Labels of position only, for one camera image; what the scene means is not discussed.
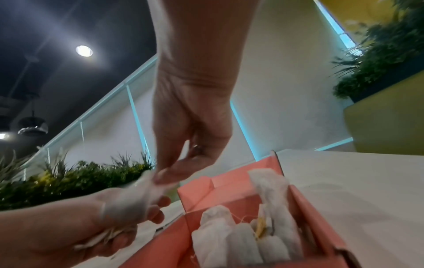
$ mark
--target white table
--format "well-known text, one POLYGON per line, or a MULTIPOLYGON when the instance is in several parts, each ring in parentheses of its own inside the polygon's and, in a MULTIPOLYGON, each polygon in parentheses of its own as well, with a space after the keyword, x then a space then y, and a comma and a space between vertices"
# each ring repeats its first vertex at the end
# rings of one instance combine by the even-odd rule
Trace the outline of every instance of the white table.
POLYGON ((424 157, 277 153, 288 180, 364 268, 424 267, 424 157))

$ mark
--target open box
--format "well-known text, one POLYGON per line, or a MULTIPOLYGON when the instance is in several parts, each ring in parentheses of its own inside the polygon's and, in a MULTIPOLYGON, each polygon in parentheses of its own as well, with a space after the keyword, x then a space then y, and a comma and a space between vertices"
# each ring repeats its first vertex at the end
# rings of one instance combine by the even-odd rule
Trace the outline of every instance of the open box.
MULTIPOLYGON (((283 175, 275 153, 261 161, 229 171, 216 177, 201 177, 178 189, 185 215, 165 229, 129 258, 121 268, 198 268, 191 233, 200 227, 205 210, 216 205, 230 209, 236 223, 257 217, 259 195, 247 171, 271 168, 283 175)), ((344 241, 293 185, 288 188, 290 213, 299 227, 303 260, 289 261, 267 267, 276 268, 358 268, 359 263, 346 249, 344 241)))

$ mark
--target dark ceiling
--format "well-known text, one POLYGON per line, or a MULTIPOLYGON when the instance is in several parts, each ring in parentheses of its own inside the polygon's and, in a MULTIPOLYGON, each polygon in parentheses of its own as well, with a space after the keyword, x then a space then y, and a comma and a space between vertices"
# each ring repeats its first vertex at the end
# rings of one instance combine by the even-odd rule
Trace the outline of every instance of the dark ceiling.
POLYGON ((35 152, 155 53, 145 0, 0 0, 0 116, 12 131, 1 152, 35 152), (93 56, 78 55, 78 45, 93 56), (16 134, 29 93, 49 125, 38 138, 16 134))

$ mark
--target recessed light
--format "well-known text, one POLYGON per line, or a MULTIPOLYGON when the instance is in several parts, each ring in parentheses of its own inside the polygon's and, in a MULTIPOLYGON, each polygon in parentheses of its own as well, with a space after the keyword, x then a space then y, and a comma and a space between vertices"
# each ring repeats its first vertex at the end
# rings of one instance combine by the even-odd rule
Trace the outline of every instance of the recessed light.
POLYGON ((9 134, 7 133, 0 133, 0 140, 7 139, 9 137, 9 134))
POLYGON ((76 52, 83 57, 90 57, 93 55, 93 50, 86 45, 79 45, 76 47, 76 52))

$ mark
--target ceiling light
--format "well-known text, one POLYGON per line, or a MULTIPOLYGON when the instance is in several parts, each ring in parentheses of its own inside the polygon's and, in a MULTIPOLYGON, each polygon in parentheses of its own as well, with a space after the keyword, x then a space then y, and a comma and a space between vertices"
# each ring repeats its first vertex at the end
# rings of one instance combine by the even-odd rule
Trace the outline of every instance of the ceiling light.
POLYGON ((93 50, 86 45, 79 45, 76 47, 76 52, 83 57, 90 57, 93 55, 93 50))

